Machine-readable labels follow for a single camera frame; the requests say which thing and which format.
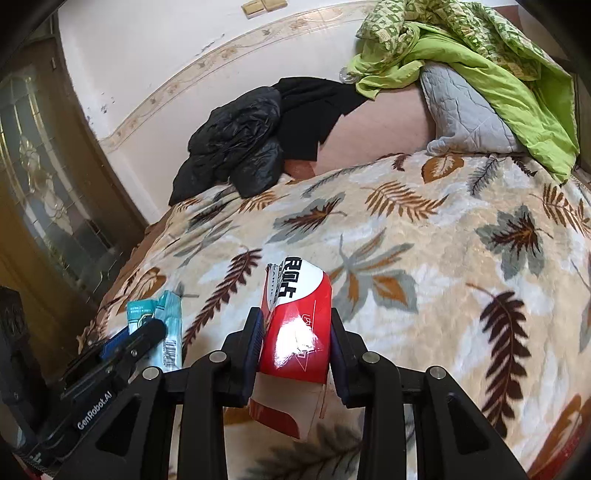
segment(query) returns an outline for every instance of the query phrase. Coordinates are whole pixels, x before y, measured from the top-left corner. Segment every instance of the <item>barcode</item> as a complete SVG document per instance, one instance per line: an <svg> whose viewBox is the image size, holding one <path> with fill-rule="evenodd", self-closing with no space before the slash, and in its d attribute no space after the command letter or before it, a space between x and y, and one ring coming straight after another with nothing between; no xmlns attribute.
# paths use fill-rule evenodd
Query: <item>barcode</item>
<svg viewBox="0 0 591 480"><path fill-rule="evenodd" d="M166 368L177 366L177 342L175 340L164 341L164 366Z"/></svg>

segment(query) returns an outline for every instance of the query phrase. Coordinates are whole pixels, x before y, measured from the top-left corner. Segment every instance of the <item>red box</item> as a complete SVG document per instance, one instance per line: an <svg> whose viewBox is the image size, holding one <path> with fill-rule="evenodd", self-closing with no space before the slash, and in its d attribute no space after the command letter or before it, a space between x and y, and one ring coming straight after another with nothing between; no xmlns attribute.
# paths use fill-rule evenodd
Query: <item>red box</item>
<svg viewBox="0 0 591 480"><path fill-rule="evenodd" d="M332 287L300 257L267 266L263 341L250 412L256 420L305 439L320 414L330 354Z"/></svg>

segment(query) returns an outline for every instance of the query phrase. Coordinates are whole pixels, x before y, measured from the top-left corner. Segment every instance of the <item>gray quilted pillow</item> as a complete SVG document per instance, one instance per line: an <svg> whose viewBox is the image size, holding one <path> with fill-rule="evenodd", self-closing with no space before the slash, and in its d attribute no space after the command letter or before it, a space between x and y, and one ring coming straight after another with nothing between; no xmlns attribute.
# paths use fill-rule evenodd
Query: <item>gray quilted pillow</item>
<svg viewBox="0 0 591 480"><path fill-rule="evenodd" d="M428 61L421 85L436 124L436 139L427 145L431 155L526 151L491 104L449 65Z"/></svg>

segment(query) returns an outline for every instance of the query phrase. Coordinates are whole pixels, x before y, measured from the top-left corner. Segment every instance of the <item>pillow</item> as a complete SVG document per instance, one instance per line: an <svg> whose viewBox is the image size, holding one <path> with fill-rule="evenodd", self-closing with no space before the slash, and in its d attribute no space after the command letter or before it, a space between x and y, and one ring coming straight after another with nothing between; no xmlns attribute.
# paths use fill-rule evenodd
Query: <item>pillow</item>
<svg viewBox="0 0 591 480"><path fill-rule="evenodd" d="M352 167L396 153L425 150L435 138L435 123L417 83L383 90L350 114L341 116L316 162L286 159L284 170L296 179L309 179L336 168Z"/></svg>
<svg viewBox="0 0 591 480"><path fill-rule="evenodd" d="M431 155L526 151L491 104L449 65L428 61L421 85L437 125L437 138L427 146Z"/></svg>

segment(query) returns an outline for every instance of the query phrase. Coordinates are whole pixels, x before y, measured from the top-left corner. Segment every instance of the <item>decorative wall border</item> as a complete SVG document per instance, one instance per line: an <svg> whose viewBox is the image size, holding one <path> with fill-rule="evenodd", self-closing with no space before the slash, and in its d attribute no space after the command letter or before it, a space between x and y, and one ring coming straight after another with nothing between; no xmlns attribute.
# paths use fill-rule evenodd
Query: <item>decorative wall border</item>
<svg viewBox="0 0 591 480"><path fill-rule="evenodd" d="M163 83L123 120L110 136L100 140L100 146L105 153L117 150L148 118L158 112L164 105L224 65L265 45L286 38L323 30L347 22L363 20L373 10L376 3L375 0L350 2L309 10L282 18L230 40L199 57Z"/></svg>

